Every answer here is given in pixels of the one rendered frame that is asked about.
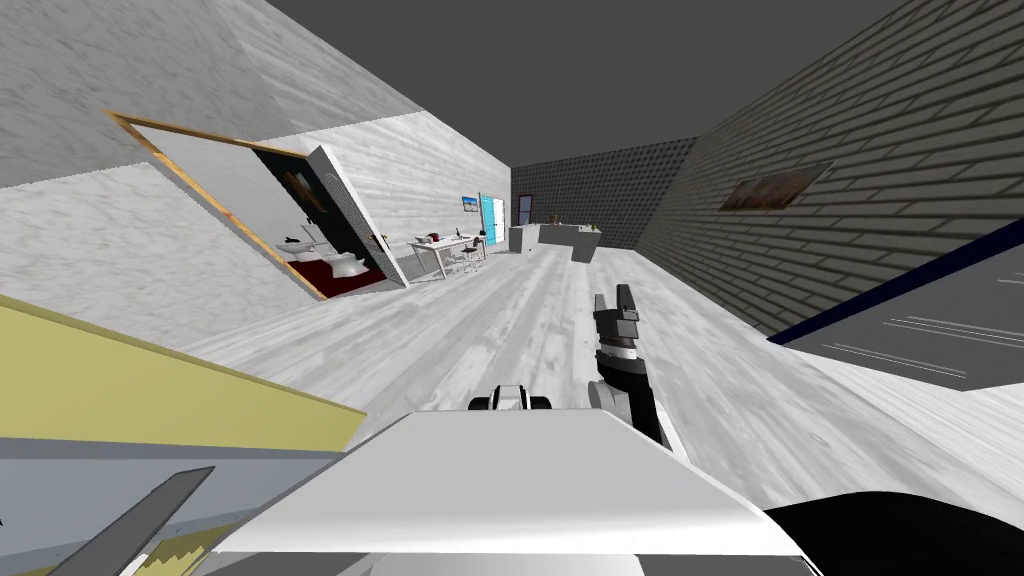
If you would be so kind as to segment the yellow door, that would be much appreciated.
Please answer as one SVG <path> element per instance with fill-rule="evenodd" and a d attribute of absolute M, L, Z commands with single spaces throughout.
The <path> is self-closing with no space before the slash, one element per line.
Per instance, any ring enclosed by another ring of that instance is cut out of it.
<path fill-rule="evenodd" d="M 364 417 L 0 295 L 0 438 L 340 452 Z"/>

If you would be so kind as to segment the grey counter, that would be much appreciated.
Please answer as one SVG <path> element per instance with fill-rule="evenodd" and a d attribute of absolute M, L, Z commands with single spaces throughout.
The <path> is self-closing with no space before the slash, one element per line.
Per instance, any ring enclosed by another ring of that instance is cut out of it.
<path fill-rule="evenodd" d="M 564 224 L 526 224 L 511 227 L 508 232 L 508 250 L 511 253 L 529 252 L 537 244 L 569 246 L 573 248 L 571 260 L 590 263 L 602 233 L 592 227 Z"/>

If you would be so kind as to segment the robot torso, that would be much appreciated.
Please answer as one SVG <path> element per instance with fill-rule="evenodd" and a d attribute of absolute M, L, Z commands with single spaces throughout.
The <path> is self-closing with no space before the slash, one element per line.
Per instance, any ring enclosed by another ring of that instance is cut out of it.
<path fill-rule="evenodd" d="M 823 576 L 759 507 L 601 409 L 412 412 L 193 576 Z"/>

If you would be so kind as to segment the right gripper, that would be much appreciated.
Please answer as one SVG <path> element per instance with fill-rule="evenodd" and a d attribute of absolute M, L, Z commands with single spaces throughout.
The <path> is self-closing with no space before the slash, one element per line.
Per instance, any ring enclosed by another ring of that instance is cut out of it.
<path fill-rule="evenodd" d="M 603 294 L 594 296 L 594 319 L 601 342 L 633 341 L 639 337 L 639 316 L 628 284 L 616 286 L 616 308 L 608 308 Z"/>

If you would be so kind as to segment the brown wall picture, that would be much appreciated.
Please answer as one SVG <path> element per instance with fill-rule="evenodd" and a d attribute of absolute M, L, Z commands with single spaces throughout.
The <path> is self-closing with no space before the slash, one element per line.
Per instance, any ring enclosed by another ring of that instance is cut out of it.
<path fill-rule="evenodd" d="M 783 172 L 758 176 L 736 184 L 719 212 L 782 210 L 835 164 L 826 161 Z"/>

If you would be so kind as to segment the white open door leaf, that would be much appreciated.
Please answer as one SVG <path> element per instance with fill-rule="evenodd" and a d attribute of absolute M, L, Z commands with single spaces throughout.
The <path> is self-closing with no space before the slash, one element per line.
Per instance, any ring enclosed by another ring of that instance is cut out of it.
<path fill-rule="evenodd" d="M 368 255 L 387 279 L 407 288 L 409 282 L 396 258 L 369 215 L 336 155 L 324 145 L 314 149 L 307 162 L 321 183 L 347 219 Z"/>

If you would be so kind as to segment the dark grey door blue edge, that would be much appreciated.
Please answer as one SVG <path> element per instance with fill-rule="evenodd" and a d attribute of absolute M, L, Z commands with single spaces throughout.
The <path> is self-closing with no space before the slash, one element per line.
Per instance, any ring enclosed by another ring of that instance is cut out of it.
<path fill-rule="evenodd" d="M 1024 218 L 770 342 L 950 390 L 1024 383 Z"/>

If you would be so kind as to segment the white table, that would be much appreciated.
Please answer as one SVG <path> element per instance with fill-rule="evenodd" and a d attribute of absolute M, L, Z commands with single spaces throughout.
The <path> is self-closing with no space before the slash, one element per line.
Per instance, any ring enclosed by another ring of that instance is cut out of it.
<path fill-rule="evenodd" d="M 438 269 L 440 271 L 442 279 L 447 278 L 447 273 L 445 269 L 445 263 L 441 258 L 441 252 L 444 250 L 453 250 L 457 247 L 468 247 L 473 250 L 481 249 L 483 259 L 487 257 L 486 247 L 485 247 L 484 236 L 479 234 L 456 234 L 453 236 L 441 237 L 438 241 L 430 242 L 409 242 L 408 245 L 414 250 L 417 255 L 417 259 L 421 263 L 424 271 L 427 271 L 424 259 L 419 255 L 420 251 L 431 252 L 435 260 L 438 263 Z"/>

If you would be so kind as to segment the grey flat bar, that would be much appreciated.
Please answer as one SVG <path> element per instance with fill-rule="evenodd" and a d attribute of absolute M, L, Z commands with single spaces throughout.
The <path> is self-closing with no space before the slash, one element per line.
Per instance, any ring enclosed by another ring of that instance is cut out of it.
<path fill-rule="evenodd" d="M 171 475 L 46 576 L 119 576 L 213 470 Z"/>

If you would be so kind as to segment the dark red rug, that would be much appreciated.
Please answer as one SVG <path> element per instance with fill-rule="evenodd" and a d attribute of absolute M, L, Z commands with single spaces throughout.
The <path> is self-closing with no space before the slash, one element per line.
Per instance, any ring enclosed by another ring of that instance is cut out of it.
<path fill-rule="evenodd" d="M 345 294 L 386 279 L 386 276 L 377 269 L 353 277 L 334 278 L 331 265 L 324 260 L 291 261 L 288 264 L 327 298 Z"/>

